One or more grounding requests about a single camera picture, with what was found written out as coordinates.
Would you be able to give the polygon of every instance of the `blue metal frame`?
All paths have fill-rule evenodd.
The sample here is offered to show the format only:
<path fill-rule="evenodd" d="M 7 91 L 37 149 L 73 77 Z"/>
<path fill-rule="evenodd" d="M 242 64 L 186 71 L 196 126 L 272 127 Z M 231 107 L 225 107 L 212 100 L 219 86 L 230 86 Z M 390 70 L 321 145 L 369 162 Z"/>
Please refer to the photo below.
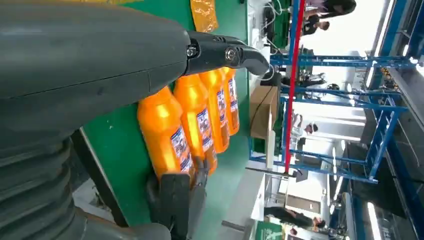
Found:
<path fill-rule="evenodd" d="M 286 93 L 288 90 L 287 87 L 283 87 L 281 89 L 282 93 Z M 400 97 L 399 92 L 395 91 L 389 91 L 389 92 L 376 92 L 376 91 L 340 91 L 340 90 L 330 90 L 330 89 L 315 89 L 315 88 L 304 88 L 304 87 L 296 87 L 295 89 L 296 93 L 323 93 L 323 94 L 331 94 L 334 96 L 366 96 L 368 97 L 368 102 L 364 100 L 360 100 L 357 98 L 353 98 L 354 104 L 346 103 L 346 102 L 332 102 L 332 101 L 321 101 L 321 100 L 314 100 L 314 99 L 295 99 L 295 102 L 299 103 L 312 103 L 312 104 L 324 104 L 324 105 L 333 105 L 333 106 L 342 106 L 342 107 L 356 107 L 356 108 L 363 108 L 363 109 L 372 109 L 375 112 L 379 113 L 379 118 L 377 122 L 377 127 L 375 129 L 374 137 L 371 142 L 371 146 L 369 148 L 369 151 L 367 153 L 367 156 L 364 160 L 359 159 L 352 159 L 347 157 L 334 157 L 330 155 L 325 154 L 318 154 L 314 152 L 307 152 L 307 151 L 300 151 L 295 149 L 290 149 L 291 154 L 297 154 L 302 156 L 312 156 L 316 157 L 322 162 L 326 162 L 332 167 L 330 169 L 321 169 L 320 167 L 312 167 L 304 164 L 290 164 L 290 168 L 294 169 L 304 169 L 308 171 L 328 174 L 328 175 L 336 175 L 336 176 L 342 176 L 347 179 L 355 180 L 355 181 L 362 181 L 367 183 L 377 183 L 378 181 L 375 179 L 375 176 L 377 174 L 378 167 L 381 163 L 381 160 L 383 159 L 383 154 L 386 151 L 387 145 L 392 139 L 392 133 L 394 131 L 394 128 L 397 124 L 397 120 L 399 118 L 399 115 L 402 112 L 405 112 L 408 110 L 406 107 L 402 106 L 396 106 L 395 101 L 393 98 Z M 383 99 L 384 104 L 378 104 L 378 99 Z M 280 101 L 282 103 L 285 103 L 287 99 L 285 97 L 281 97 Z M 283 120 L 283 123 L 287 120 L 287 111 L 284 112 L 284 115 L 286 116 Z M 284 127 L 284 136 L 287 132 L 287 128 Z M 274 161 L 274 165 L 277 166 L 284 166 L 285 165 L 285 148 L 287 147 L 286 138 L 282 138 L 282 161 Z M 266 156 L 252 156 L 252 150 L 250 149 L 250 159 L 257 162 L 265 162 Z M 337 160 L 342 161 L 350 164 L 359 164 L 363 165 L 364 168 L 364 176 L 359 176 L 357 174 L 354 174 L 349 171 L 349 169 L 341 168 L 339 166 L 333 165 L 333 163 L 329 160 Z M 336 167 L 338 169 L 337 172 L 333 172 L 333 168 Z"/>
<path fill-rule="evenodd" d="M 408 45 L 407 56 L 420 59 L 421 55 L 424 55 L 424 1 L 420 6 Z"/>
<path fill-rule="evenodd" d="M 292 64 L 292 56 L 277 53 L 270 56 L 271 65 L 282 66 Z M 340 55 L 300 55 L 299 66 L 333 66 L 333 67 L 366 67 L 366 68 L 415 68 L 405 56 L 340 56 Z"/>
<path fill-rule="evenodd" d="M 413 33 L 410 36 L 410 42 L 409 42 L 409 51 L 407 53 L 407 57 L 387 57 L 390 53 L 390 50 L 392 49 L 392 44 L 395 40 L 395 37 L 399 29 L 399 24 L 403 15 L 403 12 L 405 10 L 405 6 L 407 4 L 406 0 L 396 0 L 392 9 L 391 19 L 388 25 L 388 28 L 386 30 L 386 34 L 384 36 L 384 42 L 381 47 L 380 55 L 378 57 L 367 57 L 367 58 L 361 58 L 361 57 L 354 57 L 354 56 L 311 56 L 311 55 L 300 55 L 299 59 L 293 59 L 293 53 L 294 53 L 294 46 L 295 46 L 295 36 L 296 36 L 296 25 L 298 22 L 298 16 L 299 16 L 299 6 L 300 1 L 299 0 L 293 0 L 293 12 L 292 12 L 292 25 L 290 28 L 290 49 L 289 54 L 287 55 L 273 55 L 271 57 L 271 64 L 272 65 L 291 65 L 294 61 L 298 61 L 299 66 L 335 66 L 335 67 L 367 67 L 367 68 L 380 68 L 380 67 L 392 67 L 392 68 L 414 68 L 416 64 L 413 64 L 409 61 L 409 57 L 414 57 L 416 59 L 419 59 L 421 55 L 424 55 L 424 48 L 422 48 L 422 41 L 423 40 L 423 30 L 424 30 L 424 7 L 421 6 L 421 9 L 418 13 L 418 18 L 416 21 L 416 25 L 414 26 Z M 374 71 L 374 76 L 381 75 L 379 70 Z M 373 81 L 371 82 L 371 86 L 369 89 L 377 89 L 380 86 L 381 81 Z M 297 92 L 302 92 L 303 89 L 296 88 Z M 325 94 L 333 94 L 334 96 L 338 96 L 341 98 L 346 98 L 346 93 L 344 91 L 333 91 L 332 93 L 324 91 L 320 91 L 320 89 L 316 89 L 314 92 L 316 93 L 325 93 Z M 417 235 L 418 239 L 424 240 L 424 208 L 421 204 L 418 197 L 415 196 L 416 191 L 414 185 L 406 180 L 409 177 L 408 171 L 405 167 L 404 160 L 402 158 L 401 153 L 399 152 L 399 149 L 396 145 L 396 142 L 393 140 L 392 132 L 395 128 L 395 125 L 397 123 L 397 120 L 399 118 L 399 115 L 406 111 L 406 108 L 404 107 L 398 107 L 395 105 L 395 101 L 393 98 L 396 98 L 399 96 L 398 93 L 376 93 L 376 92 L 349 92 L 349 95 L 357 95 L 357 96 L 368 96 L 368 99 L 370 102 L 365 102 L 363 100 L 359 99 L 353 99 L 355 101 L 355 107 L 358 108 L 368 108 L 372 109 L 377 116 L 378 123 L 376 132 L 374 134 L 372 144 L 370 151 L 368 152 L 368 155 L 366 159 L 362 162 L 356 162 L 361 161 L 357 159 L 337 159 L 338 161 L 345 161 L 348 162 L 348 164 L 362 164 L 364 165 L 365 173 L 367 171 L 369 172 L 368 176 L 366 178 L 363 177 L 357 177 L 354 175 L 348 175 L 345 173 L 337 173 L 338 176 L 343 176 L 345 178 L 350 178 L 352 180 L 359 180 L 369 183 L 376 183 L 377 181 L 374 179 L 374 175 L 377 171 L 377 168 L 380 164 L 382 155 L 386 151 L 389 155 L 389 165 L 391 166 L 391 170 L 396 174 L 398 177 L 396 181 L 399 182 L 400 188 L 398 188 L 399 192 L 401 194 L 404 194 L 406 197 L 404 199 L 405 208 L 406 208 L 406 214 L 408 218 L 410 219 L 411 223 L 414 226 L 415 233 Z M 379 104 L 376 100 L 378 97 L 383 97 L 386 99 L 384 101 L 384 104 Z M 307 101 L 304 102 L 309 103 L 315 103 L 316 101 Z M 325 102 L 319 102 L 319 104 L 331 104 L 334 106 L 350 106 L 346 103 L 344 104 L 334 104 L 328 101 Z M 284 113 L 284 119 L 287 119 L 288 112 L 285 111 Z M 283 128 L 283 136 L 287 135 L 287 128 Z M 285 143 L 285 137 L 283 137 L 283 146 L 286 145 Z M 250 156 L 252 156 L 252 147 L 250 145 Z M 291 151 L 292 153 L 296 154 L 308 154 L 310 156 L 314 156 L 311 152 L 300 152 L 300 151 Z M 323 156 L 323 155 L 316 155 L 315 157 L 320 159 L 328 159 L 329 156 Z M 251 157 L 254 161 L 264 162 L 264 157 Z M 284 166 L 283 161 L 276 161 L 274 162 L 275 165 Z M 299 165 L 299 164 L 291 164 L 291 168 L 297 168 L 297 169 L 306 169 L 310 171 L 320 172 L 324 174 L 334 175 L 333 172 L 328 172 L 322 169 L 316 169 L 316 168 L 310 168 L 309 166 L 305 165 Z M 362 216 L 361 209 L 356 204 L 355 209 L 357 212 L 355 213 L 355 216 L 357 218 L 360 218 Z M 363 239 L 365 237 L 365 231 L 362 228 L 356 229 L 357 231 L 357 237 L 358 239 Z"/>

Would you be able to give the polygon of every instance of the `bolt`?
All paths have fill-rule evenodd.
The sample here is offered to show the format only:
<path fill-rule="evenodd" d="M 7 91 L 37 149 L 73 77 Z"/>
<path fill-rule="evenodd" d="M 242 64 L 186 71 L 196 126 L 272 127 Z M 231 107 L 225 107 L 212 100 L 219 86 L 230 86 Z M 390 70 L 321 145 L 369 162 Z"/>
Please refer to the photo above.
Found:
<path fill-rule="evenodd" d="M 236 56 L 236 51 L 232 48 L 227 48 L 227 50 L 225 50 L 225 59 L 231 61 L 234 59 L 234 57 Z"/>
<path fill-rule="evenodd" d="M 187 48 L 187 56 L 188 57 L 193 57 L 196 54 L 196 48 L 193 46 L 189 46 Z"/>

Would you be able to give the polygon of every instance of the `green panel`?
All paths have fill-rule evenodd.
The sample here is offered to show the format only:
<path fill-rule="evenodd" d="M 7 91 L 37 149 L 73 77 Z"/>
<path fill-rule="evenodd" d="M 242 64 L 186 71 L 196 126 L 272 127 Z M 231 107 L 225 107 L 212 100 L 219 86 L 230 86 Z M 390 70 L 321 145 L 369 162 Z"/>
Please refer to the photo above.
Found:
<path fill-rule="evenodd" d="M 257 222 L 255 240 L 280 240 L 283 239 L 283 227 L 271 222 Z"/>
<path fill-rule="evenodd" d="M 144 0 L 125 6 L 175 20 L 188 30 L 194 29 L 189 0 Z M 238 0 L 216 0 L 216 15 L 219 23 L 216 34 L 247 41 L 245 4 L 239 4 Z M 231 137 L 228 150 L 218 156 L 218 168 L 208 180 L 206 208 L 195 239 L 215 239 L 249 158 L 249 88 L 246 70 L 237 71 L 236 87 L 240 131 Z M 137 106 L 132 104 L 84 126 L 118 204 L 131 226 L 149 221 L 144 190 L 146 177 L 153 171 L 136 111 Z"/>

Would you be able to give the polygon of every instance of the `black hair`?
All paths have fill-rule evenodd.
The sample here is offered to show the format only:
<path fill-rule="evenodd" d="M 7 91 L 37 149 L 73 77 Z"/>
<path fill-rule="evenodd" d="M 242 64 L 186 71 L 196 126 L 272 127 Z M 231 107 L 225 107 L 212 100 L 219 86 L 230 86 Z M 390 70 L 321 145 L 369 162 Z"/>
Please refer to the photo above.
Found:
<path fill-rule="evenodd" d="M 324 22 L 324 26 L 322 26 L 322 30 L 327 31 L 330 27 L 330 22 L 325 21 Z"/>
<path fill-rule="evenodd" d="M 317 223 L 316 225 L 315 225 L 315 227 L 317 227 L 317 228 L 319 228 L 319 229 L 322 229 L 322 228 L 324 228 L 326 226 L 326 221 L 325 220 L 321 220 L 321 222 L 319 222 L 319 223 Z"/>
<path fill-rule="evenodd" d="M 294 228 L 290 229 L 290 234 L 296 236 L 298 234 L 298 231 Z"/>
<path fill-rule="evenodd" d="M 336 11 L 329 12 L 327 14 L 321 15 L 319 18 L 320 19 L 329 19 L 329 18 L 333 18 L 333 17 L 337 17 L 337 16 L 350 14 L 351 12 L 353 12 L 355 10 L 356 7 L 357 7 L 357 2 L 355 0 L 344 1 L 343 4 L 342 4 L 343 12 L 336 12 Z"/>

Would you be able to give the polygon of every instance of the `plastic bottle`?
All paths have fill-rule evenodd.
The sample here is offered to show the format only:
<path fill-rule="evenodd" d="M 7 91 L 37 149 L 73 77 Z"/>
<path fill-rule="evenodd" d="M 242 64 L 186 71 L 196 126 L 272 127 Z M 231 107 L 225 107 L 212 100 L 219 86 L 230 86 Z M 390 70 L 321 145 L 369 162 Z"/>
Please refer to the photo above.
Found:
<path fill-rule="evenodd" d="M 182 114 L 167 86 L 138 103 L 137 119 L 159 180 L 165 173 L 186 172 L 194 181 L 195 168 L 180 120 Z"/>
<path fill-rule="evenodd" d="M 227 150 L 230 143 L 223 89 L 223 72 L 216 69 L 199 73 L 199 76 L 208 91 L 208 109 L 215 151 L 220 154 Z"/>
<path fill-rule="evenodd" d="M 236 81 L 234 79 L 236 70 L 229 67 L 223 67 L 222 71 L 225 74 L 223 87 L 226 103 L 226 115 L 228 116 L 229 135 L 233 136 L 240 128 L 239 104 L 237 101 Z"/>
<path fill-rule="evenodd" d="M 198 74 L 180 77 L 173 91 L 182 107 L 182 128 L 193 157 L 209 163 L 209 174 L 217 168 L 212 127 L 208 110 L 208 90 Z"/>

